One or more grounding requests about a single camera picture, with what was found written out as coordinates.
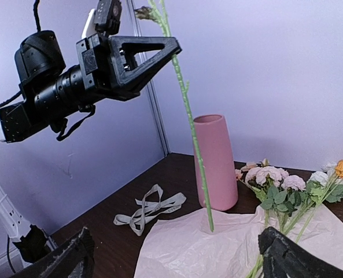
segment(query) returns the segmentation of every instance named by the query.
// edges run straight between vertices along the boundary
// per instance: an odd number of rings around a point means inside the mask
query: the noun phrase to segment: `flower bouquet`
[[[315,210],[324,201],[335,203],[343,199],[343,160],[337,164],[329,163],[322,170],[314,172],[305,182],[301,177],[290,175],[282,168],[270,166],[269,161],[264,159],[261,163],[247,163],[237,169],[236,176],[261,201],[261,207],[265,210],[265,228],[268,226],[269,216],[274,215],[279,231],[287,235],[307,215],[296,238],[298,243]],[[262,263],[263,259],[259,255],[246,278],[255,278]]]

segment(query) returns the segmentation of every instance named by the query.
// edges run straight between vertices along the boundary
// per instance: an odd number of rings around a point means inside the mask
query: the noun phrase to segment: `tissue paper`
[[[296,239],[307,215],[288,234],[290,239]],[[264,219],[261,207],[254,214],[213,211],[213,233],[205,208],[174,220],[158,220],[144,241],[134,277],[245,277],[259,254],[257,236]],[[275,226],[276,220],[270,218],[270,224]],[[343,223],[326,206],[316,210],[298,244],[343,270]]]

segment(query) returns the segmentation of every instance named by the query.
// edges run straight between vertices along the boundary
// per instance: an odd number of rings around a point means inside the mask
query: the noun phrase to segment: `green stem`
[[[295,226],[295,224],[300,220],[302,216],[314,205],[314,202],[311,201],[308,205],[305,203],[301,206],[300,211],[294,216],[294,218],[289,222],[288,226],[284,230],[284,235],[287,235]]]
[[[269,210],[265,211],[265,228],[269,226]]]
[[[158,9],[154,3],[154,0],[149,0],[149,3],[151,4],[153,10],[156,12],[157,17],[162,18],[160,12],[158,11]],[[160,20],[160,22],[161,22],[160,25],[162,25],[161,28],[163,29],[164,36],[171,36],[171,30],[170,30],[170,25],[168,22],[168,16],[167,16],[167,12],[166,12],[165,1],[160,0],[160,3],[161,3],[162,9],[163,9],[163,14],[164,14],[163,19]],[[190,129],[191,129],[191,133],[192,133],[193,145],[194,145],[194,149],[196,151],[198,166],[199,166],[200,172],[201,172],[202,188],[203,188],[204,195],[205,195],[205,202],[206,202],[206,209],[207,209],[209,226],[210,226],[211,232],[213,232],[214,227],[213,227],[210,198],[209,198],[208,188],[207,188],[205,167],[203,164],[200,145],[199,145],[198,140],[197,140],[196,128],[194,127],[193,116],[192,116],[192,112],[190,109],[189,99],[187,96],[188,89],[189,89],[189,82],[187,82],[187,85],[185,85],[183,75],[182,75],[182,71],[181,71],[180,66],[179,66],[179,60],[178,60],[176,55],[174,55],[172,57],[172,65],[174,66],[174,70],[175,70],[176,76],[178,78],[180,90],[182,91],[182,95],[183,95],[184,106],[185,106],[185,109],[186,109],[186,112],[188,115],[188,121],[189,121]]]
[[[328,196],[332,194],[333,190],[335,190],[336,186],[334,186],[331,190],[329,190],[329,189],[331,188],[333,183],[337,180],[337,178],[338,178],[338,176],[336,174],[333,174],[328,179],[328,182],[326,184],[326,189],[324,190],[325,194],[323,196],[321,196],[319,198],[319,200],[316,202],[315,208],[313,209],[312,213],[309,215],[308,219],[306,219],[306,222],[305,222],[303,228],[301,229],[300,233],[298,234],[298,236],[296,238],[296,243],[298,243],[298,241],[300,240],[301,236],[303,235],[306,227],[309,225],[311,218],[314,216],[314,212],[315,212],[316,208],[319,207],[328,198]]]
[[[277,209],[274,209],[275,215],[278,219],[279,223],[279,231],[283,233],[283,230],[285,228],[285,215],[281,214]]]
[[[283,228],[282,231],[284,231],[284,229],[285,229],[287,220],[288,220],[288,214],[287,214],[287,213],[284,213],[284,216],[283,216],[283,224],[282,224],[282,228]]]
[[[263,256],[259,255],[256,260],[256,264],[253,269],[248,273],[246,278],[255,278],[259,269],[263,266]]]
[[[311,214],[309,215],[308,219],[306,219],[306,222],[305,222],[303,228],[301,229],[300,233],[298,234],[298,236],[297,236],[297,238],[296,238],[296,241],[295,241],[296,243],[298,243],[298,241],[300,240],[300,237],[303,235],[303,233],[304,233],[306,227],[309,225],[310,220],[311,220],[311,218],[313,217],[314,211],[315,211],[316,208],[317,208],[317,207],[315,206],[315,208],[312,210]]]

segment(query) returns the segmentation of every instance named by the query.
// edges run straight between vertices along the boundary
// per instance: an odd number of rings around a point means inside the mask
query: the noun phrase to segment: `white wall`
[[[166,3],[194,116],[226,116],[235,160],[318,169],[343,159],[343,0]],[[161,34],[140,22],[143,35]],[[171,151],[192,153],[172,67],[154,82]]]
[[[56,32],[68,67],[78,63],[76,42],[97,2],[53,0],[39,5],[42,29]],[[14,53],[36,30],[33,3],[0,0],[0,102],[19,89]],[[132,35],[123,8],[120,34]],[[70,117],[69,126],[82,117]],[[162,157],[145,94],[126,103],[103,100],[97,113],[63,142],[47,128],[21,143],[0,143],[0,182],[24,216],[53,233]],[[6,237],[0,224],[0,254],[6,250]]]

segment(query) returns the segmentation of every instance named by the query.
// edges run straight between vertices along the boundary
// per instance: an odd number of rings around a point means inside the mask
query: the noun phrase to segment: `dark wooden table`
[[[289,172],[304,179],[311,175],[309,171],[290,169]],[[180,210],[172,214],[162,214],[158,219],[174,219],[201,208],[197,199],[193,157],[173,153],[61,228],[53,238],[61,244],[80,231],[83,226],[88,227],[96,244],[94,277],[132,278],[143,241],[156,220],[147,224],[143,235],[138,237],[128,225],[115,226],[113,219],[116,214],[134,213],[139,208],[135,204],[135,199],[142,198],[154,184],[159,184],[163,188],[163,199],[178,192],[187,197],[186,203]],[[254,213],[259,201],[247,187],[240,184],[238,189],[238,203],[228,213]],[[343,201],[330,204],[328,207],[343,221]]]

